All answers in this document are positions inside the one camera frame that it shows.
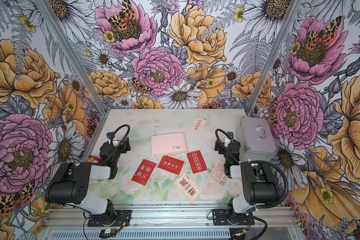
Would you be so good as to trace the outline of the cream card with red characters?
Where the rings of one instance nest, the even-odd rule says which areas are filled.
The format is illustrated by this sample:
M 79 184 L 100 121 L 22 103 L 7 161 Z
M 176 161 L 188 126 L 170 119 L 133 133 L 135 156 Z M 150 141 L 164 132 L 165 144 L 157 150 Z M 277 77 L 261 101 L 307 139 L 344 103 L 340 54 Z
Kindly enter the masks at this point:
M 190 203 L 193 203 L 203 191 L 187 174 L 180 176 L 174 184 L 185 195 Z

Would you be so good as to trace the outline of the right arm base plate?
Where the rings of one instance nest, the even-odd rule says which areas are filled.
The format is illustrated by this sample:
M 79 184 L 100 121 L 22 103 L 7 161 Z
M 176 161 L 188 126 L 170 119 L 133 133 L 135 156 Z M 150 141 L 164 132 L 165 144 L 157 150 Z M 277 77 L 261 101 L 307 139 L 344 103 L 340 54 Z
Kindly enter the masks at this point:
M 253 226 L 255 224 L 252 215 L 237 214 L 227 209 L 213 209 L 212 221 L 214 226 Z

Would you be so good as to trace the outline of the pink photo album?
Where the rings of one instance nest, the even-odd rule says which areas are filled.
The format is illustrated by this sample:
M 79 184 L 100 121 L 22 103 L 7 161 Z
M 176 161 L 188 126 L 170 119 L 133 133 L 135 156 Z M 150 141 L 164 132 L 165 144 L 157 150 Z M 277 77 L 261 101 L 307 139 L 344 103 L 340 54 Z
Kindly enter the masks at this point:
M 151 137 L 153 156 L 164 156 L 188 151 L 185 133 L 170 133 Z

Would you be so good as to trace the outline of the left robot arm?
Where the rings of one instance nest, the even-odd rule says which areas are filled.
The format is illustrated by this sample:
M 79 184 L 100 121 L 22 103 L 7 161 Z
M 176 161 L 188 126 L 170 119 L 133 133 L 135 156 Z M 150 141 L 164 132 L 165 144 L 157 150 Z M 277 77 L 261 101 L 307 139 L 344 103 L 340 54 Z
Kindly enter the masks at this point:
M 120 156 L 131 150 L 128 134 L 116 140 L 115 133 L 108 133 L 108 141 L 100 147 L 98 163 L 61 164 L 45 190 L 46 202 L 83 210 L 88 227 L 127 227 L 131 211 L 115 210 L 111 200 L 92 193 L 89 185 L 92 180 L 113 180 L 116 177 Z

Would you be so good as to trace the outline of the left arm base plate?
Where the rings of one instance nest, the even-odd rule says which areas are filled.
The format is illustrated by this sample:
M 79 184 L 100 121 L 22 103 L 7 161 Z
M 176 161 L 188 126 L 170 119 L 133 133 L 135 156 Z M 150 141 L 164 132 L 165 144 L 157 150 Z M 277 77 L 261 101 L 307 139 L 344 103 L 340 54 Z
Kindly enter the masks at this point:
M 89 218 L 87 227 L 128 227 L 131 215 L 131 210 L 115 210 L 113 214 L 93 215 Z

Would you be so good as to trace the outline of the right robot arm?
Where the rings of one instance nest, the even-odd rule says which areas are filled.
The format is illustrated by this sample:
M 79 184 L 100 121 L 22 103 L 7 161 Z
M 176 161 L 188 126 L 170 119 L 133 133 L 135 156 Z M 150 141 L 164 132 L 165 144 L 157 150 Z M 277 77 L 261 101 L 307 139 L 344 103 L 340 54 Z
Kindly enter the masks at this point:
M 252 226 L 253 212 L 278 206 L 287 196 L 288 180 L 284 172 L 268 161 L 240 161 L 241 143 L 232 132 L 215 130 L 215 151 L 224 156 L 224 174 L 242 182 L 243 193 L 229 200 L 226 209 L 213 209 L 215 226 Z

